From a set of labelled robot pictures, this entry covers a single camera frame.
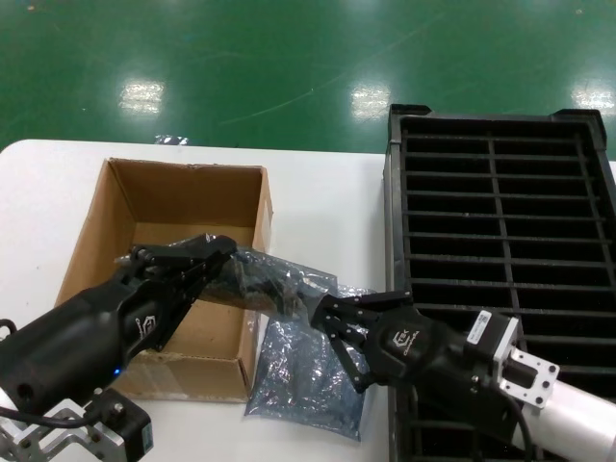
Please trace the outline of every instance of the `open cardboard box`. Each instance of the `open cardboard box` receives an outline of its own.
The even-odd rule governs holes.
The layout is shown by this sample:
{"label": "open cardboard box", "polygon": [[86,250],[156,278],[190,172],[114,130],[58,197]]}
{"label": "open cardboard box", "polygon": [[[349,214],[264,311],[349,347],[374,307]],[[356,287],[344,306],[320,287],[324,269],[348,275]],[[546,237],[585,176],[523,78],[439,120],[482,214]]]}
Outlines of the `open cardboard box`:
{"label": "open cardboard box", "polygon": [[[114,259],[132,244],[210,233],[267,251],[271,215],[262,167],[111,159],[102,167],[57,303],[108,279]],[[114,387],[130,398],[246,401],[257,322],[253,312],[198,300],[165,349],[139,354]]]}

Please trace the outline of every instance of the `black cable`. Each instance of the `black cable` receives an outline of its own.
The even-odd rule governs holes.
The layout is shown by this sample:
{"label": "black cable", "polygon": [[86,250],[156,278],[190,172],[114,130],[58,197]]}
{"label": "black cable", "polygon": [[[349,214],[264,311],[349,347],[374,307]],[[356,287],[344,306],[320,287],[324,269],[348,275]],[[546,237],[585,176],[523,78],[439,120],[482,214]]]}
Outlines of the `black cable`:
{"label": "black cable", "polygon": [[0,407],[0,417],[12,421],[24,422],[30,425],[46,426],[47,428],[81,428],[82,426],[94,425],[100,421],[100,412],[86,412],[86,417],[80,419],[58,419],[53,417],[36,416],[21,411],[14,411],[6,407]]}
{"label": "black cable", "polygon": [[17,331],[17,326],[11,320],[0,320],[0,328],[6,327],[9,329],[10,335],[14,334]]}
{"label": "black cable", "polygon": [[522,440],[524,441],[524,460],[525,462],[532,462],[534,458],[534,445],[532,444],[532,438],[530,437],[530,429],[528,428],[528,423],[526,422],[526,418],[522,413],[522,408],[518,405],[518,402],[510,395],[505,393],[499,387],[495,388],[506,399],[507,404],[509,405],[509,409],[515,416],[516,421],[520,426],[520,431],[522,432]]}

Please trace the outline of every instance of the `black plastic tray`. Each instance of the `black plastic tray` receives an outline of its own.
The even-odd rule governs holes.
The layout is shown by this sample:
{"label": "black plastic tray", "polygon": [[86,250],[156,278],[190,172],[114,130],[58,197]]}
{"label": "black plastic tray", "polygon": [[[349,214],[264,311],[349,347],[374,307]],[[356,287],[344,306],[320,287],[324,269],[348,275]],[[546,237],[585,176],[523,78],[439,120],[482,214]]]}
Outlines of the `black plastic tray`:
{"label": "black plastic tray", "polygon": [[[616,398],[614,180],[598,111],[440,115],[394,105],[385,167],[388,289],[460,331],[482,307],[522,321],[559,379]],[[390,392],[392,462],[520,460]],[[542,453],[540,460],[558,460]]]}

